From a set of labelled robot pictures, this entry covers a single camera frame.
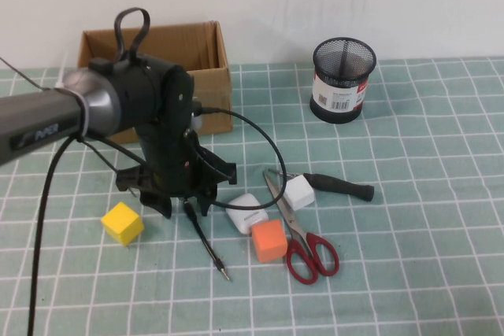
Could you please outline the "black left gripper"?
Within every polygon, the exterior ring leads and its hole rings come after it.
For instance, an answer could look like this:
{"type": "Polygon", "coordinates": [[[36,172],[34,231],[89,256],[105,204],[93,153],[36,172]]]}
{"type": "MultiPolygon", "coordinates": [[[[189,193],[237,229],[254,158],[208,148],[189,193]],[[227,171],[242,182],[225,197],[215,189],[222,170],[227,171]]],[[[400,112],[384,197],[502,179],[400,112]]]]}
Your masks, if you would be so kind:
{"type": "Polygon", "coordinates": [[[202,147],[189,127],[169,131],[160,125],[135,129],[145,162],[120,170],[119,190],[140,190],[139,200],[164,218],[172,216],[171,198],[195,197],[202,216],[217,199],[219,183],[237,184],[235,163],[228,163],[202,147]]]}

